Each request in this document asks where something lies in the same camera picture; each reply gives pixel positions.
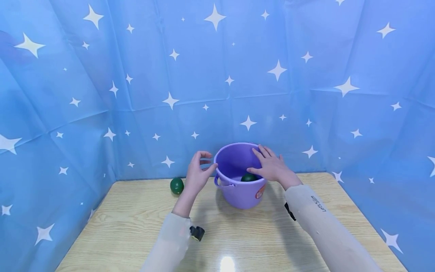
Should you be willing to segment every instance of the green egg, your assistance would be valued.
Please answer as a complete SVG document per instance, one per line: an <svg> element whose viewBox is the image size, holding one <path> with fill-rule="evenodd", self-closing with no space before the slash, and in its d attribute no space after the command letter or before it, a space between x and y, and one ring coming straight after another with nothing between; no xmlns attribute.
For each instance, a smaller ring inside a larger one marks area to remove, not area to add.
<svg viewBox="0 0 435 272"><path fill-rule="evenodd" d="M173 180L171 180L170 187L171 187L171 191L175 195L179 195L184 189L184 183L181 180L181 178L174 178Z"/></svg>
<svg viewBox="0 0 435 272"><path fill-rule="evenodd" d="M258 180L257 176L251 173L246 173L243 175L240 181L248 182L248 181L256 181Z"/></svg>

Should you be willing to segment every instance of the table surface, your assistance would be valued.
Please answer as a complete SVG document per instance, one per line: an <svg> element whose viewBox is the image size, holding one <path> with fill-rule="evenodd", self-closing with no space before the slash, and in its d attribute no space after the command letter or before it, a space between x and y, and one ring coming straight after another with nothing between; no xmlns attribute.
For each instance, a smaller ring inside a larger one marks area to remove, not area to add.
<svg viewBox="0 0 435 272"><path fill-rule="evenodd" d="M406 271L331 175L299 177L385 272ZM138 272L177 200L169 182L116 182L57 271ZM290 218L284 203L283 189L269 182L258 206L239 210L223 199L210 179L191 212L193 224L204 228L205 235L201 242L192 240L177 271L329 271L311 237Z"/></svg>

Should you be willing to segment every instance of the white sleeve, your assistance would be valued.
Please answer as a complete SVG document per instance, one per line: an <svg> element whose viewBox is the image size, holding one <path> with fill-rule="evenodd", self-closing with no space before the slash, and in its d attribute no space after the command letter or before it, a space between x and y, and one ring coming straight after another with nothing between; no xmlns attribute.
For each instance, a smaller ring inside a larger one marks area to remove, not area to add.
<svg viewBox="0 0 435 272"><path fill-rule="evenodd" d="M186 254L191 240L190 218L173 213L166 216L153 249L140 272L172 272Z"/></svg>
<svg viewBox="0 0 435 272"><path fill-rule="evenodd" d="M382 272L367 250L307 185L285 192L290 211L311 236L331 272Z"/></svg>

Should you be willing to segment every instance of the white star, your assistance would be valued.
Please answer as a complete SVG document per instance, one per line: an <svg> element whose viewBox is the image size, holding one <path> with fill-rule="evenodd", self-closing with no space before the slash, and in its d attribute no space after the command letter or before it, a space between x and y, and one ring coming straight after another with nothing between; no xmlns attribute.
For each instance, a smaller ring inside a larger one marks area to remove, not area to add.
<svg viewBox="0 0 435 272"><path fill-rule="evenodd" d="M161 163L165 163L169 168L171 168L171 164L173 164L174 161L171 161L171 160L166 156L166 160L162 161Z"/></svg>
<svg viewBox="0 0 435 272"><path fill-rule="evenodd" d="M10 208L12 208L13 205L10 206L3 206L1 205L1 215L10 215Z"/></svg>
<svg viewBox="0 0 435 272"><path fill-rule="evenodd" d="M381 33L382 34L382 39L383 39L383 38L385 38L385 36L388 33L392 32L392 31L395 31L395 30L396 30L395 28L391 28L390 27L390 22L388 22L387 25L384 28L382 28L381 30L378 30L377 33Z"/></svg>
<svg viewBox="0 0 435 272"><path fill-rule="evenodd" d="M402 108L402 107L400 106L399 102L397 102L396 104L390 105L390 106L393 107L393 111Z"/></svg>
<svg viewBox="0 0 435 272"><path fill-rule="evenodd" d="M344 83L343 85L338 85L335 86L334 88L339 89L341 91L341 94L343 95L343 97L345 97L345 95L350 92L350 91L355 91L358 90L358 87L352 86L351 84L351 77L348 78L348 80L346 81L346 83Z"/></svg>
<svg viewBox="0 0 435 272"><path fill-rule="evenodd" d="M94 210L94 209L91 209L90 210L90 215L89 215L89 218L87 219L87 222L89 223L89 220L92 218L92 216L94 215L94 213L95 213L95 211L96 211L96 209Z"/></svg>
<svg viewBox="0 0 435 272"><path fill-rule="evenodd" d="M171 93L169 93L166 100L163 100L164 103L168 103L171 106L171 110L173 110L174 104L180 101L179 99L173 99Z"/></svg>
<svg viewBox="0 0 435 272"><path fill-rule="evenodd" d="M281 64L279 63L279 60L278 60L278 63L276 64L276 67L273 68L272 70L268 71L268 73L275 74L276 81L278 81L279 76L280 76L282 73L284 73L286 70L287 70L287 69L281 67Z"/></svg>
<svg viewBox="0 0 435 272"><path fill-rule="evenodd" d="M231 86L231 82L233 82L234 79L232 79L230 76L228 76L228 79L225 80L225 82L228 82L228 85Z"/></svg>
<svg viewBox="0 0 435 272"><path fill-rule="evenodd" d="M396 235L389 235L388 233L386 233L383 229L381 229L382 233L385 236L385 244L387 244L387 246L392 246L395 249L397 249L398 251L400 251L400 253L403 254L402 250L400 249L400 247L397 245L397 237L399 236L399 234Z"/></svg>
<svg viewBox="0 0 435 272"><path fill-rule="evenodd" d="M38 58L38 49L41 47L44 47L45 44L37 44L32 42L29 37L25 33L23 33L24 36L24 42L22 44L16 45L16 48L23 48L29 50L36 58Z"/></svg>
<svg viewBox="0 0 435 272"><path fill-rule="evenodd" d="M51 236L50 236L50 231L53 228L53 226L54 226L54 224L52 224L48 228L36 227L36 229L38 230L38 238L36 239L35 245L37 245L41 240L52 241Z"/></svg>
<svg viewBox="0 0 435 272"><path fill-rule="evenodd" d="M67 175L67 170L68 170L68 168L69 168L69 167L67 167L67 168L63 168L63 167L61 167L61 168L60 168L59 175L60 175L60 174Z"/></svg>
<svg viewBox="0 0 435 272"><path fill-rule="evenodd" d="M218 24L221 20L223 20L226 16L220 15L218 11L216 10L216 5L213 4L213 13L204 19L204 21L212 22L214 25L214 29L218 30Z"/></svg>
<svg viewBox="0 0 435 272"><path fill-rule="evenodd" d="M116 134L113 133L110 128L107 128L107 133L103 137L109 137L113 141L113 137L115 137Z"/></svg>
<svg viewBox="0 0 435 272"><path fill-rule="evenodd" d="M262 16L264 17L264 20L266 21L266 18L269 16L269 13L264 10L264 13L262 14Z"/></svg>
<svg viewBox="0 0 435 272"><path fill-rule="evenodd" d="M88 48L89 47L89 45L87 44L87 43L85 43L85 42L83 42L83 45L82 45L84 48Z"/></svg>
<svg viewBox="0 0 435 272"><path fill-rule="evenodd" d="M179 53L175 52L175 49L172 49L172 54L169 55L169 56L173 57L174 60L177 61L177 57L178 57L179 55L180 55Z"/></svg>
<svg viewBox="0 0 435 272"><path fill-rule="evenodd" d="M75 98L73 98L73 100L70 102L70 104L76 105L76 107L78 107L80 102L81 102L81 100L76 100Z"/></svg>
<svg viewBox="0 0 435 272"><path fill-rule="evenodd" d="M431 162L434 164L434 170L432 170L432 173L429 176L431 178L431 177L435 176L435 158L428 156L428 159L431 160Z"/></svg>
<svg viewBox="0 0 435 272"><path fill-rule="evenodd" d="M17 144L17 142L19 140L21 140L22 138L17 138L17 139L8 139L6 137L4 137L3 135L0 134L0 149L5 149L10 151L12 154L17 154L17 152L15 151L15 145Z"/></svg>
<svg viewBox="0 0 435 272"><path fill-rule="evenodd" d="M249 115L248 115L248 118L246 119L246 121L245 122L243 122L243 123L240 123L241 125L243 125L243 126L246 126L246 128L248 129L248 131L249 131L249 128L253 125L253 124L256 124L257 122L253 122L253 121L251 121L251 119L249 118Z"/></svg>
<svg viewBox="0 0 435 272"><path fill-rule="evenodd" d="M340 173L335 173L335 172L332 172L332 173L334 174L335 180L337 182L340 181L340 182L344 183L344 181L341 180L341 174L343 173L343 171L341 171Z"/></svg>
<svg viewBox="0 0 435 272"><path fill-rule="evenodd" d="M310 53L307 51L307 53L305 54L305 56L301 57L301 59L305 60L305 63L308 62L309 59L313 58L313 56L310 56Z"/></svg>
<svg viewBox="0 0 435 272"><path fill-rule="evenodd" d="M119 89L116 88L115 83L112 81L112 88L111 88L109 91L111 91L111 92L113 92L113 93L115 94L115 98L116 98L116 92L117 92L118 90L119 90Z"/></svg>
<svg viewBox="0 0 435 272"><path fill-rule="evenodd" d="M313 146L311 146L311 148L310 148L309 150L304 151L304 152L302 152L302 153L307 154L307 155L308 155L308 158L311 158L311 156L312 156L313 154L316 154L317 152L318 152L318 150L314 150L314 149L313 149Z"/></svg>
<svg viewBox="0 0 435 272"><path fill-rule="evenodd" d="M99 29L98 28L98 21L103 17L104 17L103 15L96 14L94 12L94 10L92 9L92 7L89 5L89 14L85 18L83 18L83 20L91 21L92 23L94 23L94 25L97 27L97 29Z"/></svg>
<svg viewBox="0 0 435 272"><path fill-rule="evenodd" d="M133 78L130 77L130 76L127 74L127 77L125 78L125 80L127 80L129 84L131 84L131 80L132 80L132 79L133 79Z"/></svg>
<svg viewBox="0 0 435 272"><path fill-rule="evenodd" d="M132 27L130 24L128 24L127 30L130 31L130 33L133 33L134 27Z"/></svg>
<svg viewBox="0 0 435 272"><path fill-rule="evenodd" d="M193 134L191 135L193 138L195 138L195 140L196 140L196 137L198 136L199 134L196 134L195 133L195 131L193 132Z"/></svg>
<svg viewBox="0 0 435 272"><path fill-rule="evenodd" d="M357 129L355 131L351 131L351 133L354 135L354 139L357 138L358 136L362 136L362 134L359 133L359 129Z"/></svg>

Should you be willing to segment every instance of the black strap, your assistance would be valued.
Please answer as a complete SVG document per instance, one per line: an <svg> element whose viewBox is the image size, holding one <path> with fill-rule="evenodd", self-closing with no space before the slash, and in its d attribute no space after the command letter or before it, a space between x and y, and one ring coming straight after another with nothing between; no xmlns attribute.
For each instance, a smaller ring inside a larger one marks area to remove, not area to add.
<svg viewBox="0 0 435 272"><path fill-rule="evenodd" d="M293 213L290 211L290 209L288 208L288 204L287 202L284 204L285 209L287 210L288 214L290 215L290 217L296 221L296 218L294 218Z"/></svg>

